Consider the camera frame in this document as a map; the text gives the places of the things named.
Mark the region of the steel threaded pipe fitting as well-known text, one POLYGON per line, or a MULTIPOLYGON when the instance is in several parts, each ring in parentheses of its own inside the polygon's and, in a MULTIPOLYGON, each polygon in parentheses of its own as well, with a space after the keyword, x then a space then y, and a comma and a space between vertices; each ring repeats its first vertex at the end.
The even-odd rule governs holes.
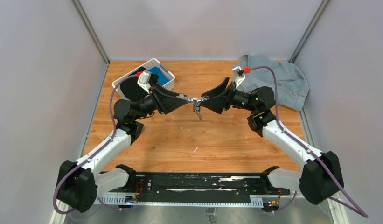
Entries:
POLYGON ((184 94, 180 94, 180 95, 178 96, 178 98, 187 100, 188 97, 187 97, 186 95, 184 95, 184 94))

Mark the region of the chrome water faucet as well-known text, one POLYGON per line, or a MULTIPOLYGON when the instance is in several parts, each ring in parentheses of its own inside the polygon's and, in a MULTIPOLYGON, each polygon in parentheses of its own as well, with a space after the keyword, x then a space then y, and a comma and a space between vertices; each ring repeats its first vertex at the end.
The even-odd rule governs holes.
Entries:
POLYGON ((193 112, 198 116, 199 120, 202 120, 201 103, 208 99, 209 99, 209 96, 206 96, 206 95, 201 98, 186 97, 187 102, 193 104, 193 112))

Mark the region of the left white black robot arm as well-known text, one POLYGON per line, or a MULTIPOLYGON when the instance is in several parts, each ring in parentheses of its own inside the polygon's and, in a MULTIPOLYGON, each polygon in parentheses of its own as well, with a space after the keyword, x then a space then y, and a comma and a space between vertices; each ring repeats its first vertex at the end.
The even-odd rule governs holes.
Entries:
POLYGON ((137 102, 119 99, 110 103, 113 130, 109 136, 85 156, 66 160, 59 169, 53 195, 53 207, 59 214, 74 210, 86 212, 105 193, 120 187, 124 192, 136 189, 132 169, 118 165, 102 173, 103 168, 142 134, 144 125, 138 120, 155 111, 168 114, 187 104, 187 96, 155 84, 150 93, 137 102))

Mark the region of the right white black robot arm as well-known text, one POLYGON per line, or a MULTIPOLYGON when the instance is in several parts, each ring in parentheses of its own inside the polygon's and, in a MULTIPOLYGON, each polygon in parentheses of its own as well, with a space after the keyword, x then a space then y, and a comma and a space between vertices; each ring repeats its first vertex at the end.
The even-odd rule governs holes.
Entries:
POLYGON ((272 142, 285 152, 300 168, 299 172, 273 166, 263 172, 260 188, 273 194, 279 188, 300 192, 312 204, 320 204, 344 187, 338 156, 304 142, 289 131, 271 112, 275 106, 274 91, 263 86, 245 93, 228 85, 229 78, 216 88, 202 94, 201 106, 221 114, 230 107, 251 112, 248 125, 260 137, 272 142))

